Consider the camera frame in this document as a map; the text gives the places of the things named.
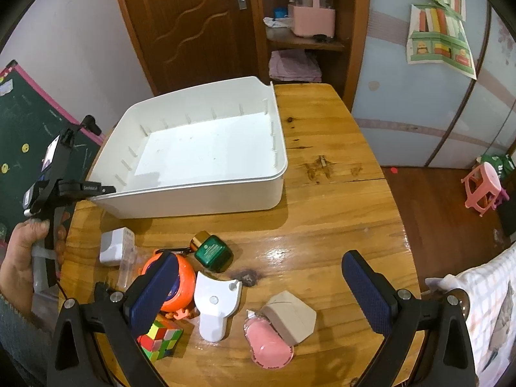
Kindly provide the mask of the person's left hand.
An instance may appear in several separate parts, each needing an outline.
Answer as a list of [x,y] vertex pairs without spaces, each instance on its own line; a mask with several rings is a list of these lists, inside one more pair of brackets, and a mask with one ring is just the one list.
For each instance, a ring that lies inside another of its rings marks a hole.
[[1,294],[26,319],[32,316],[32,245],[44,240],[51,229],[48,220],[17,224],[1,264]]

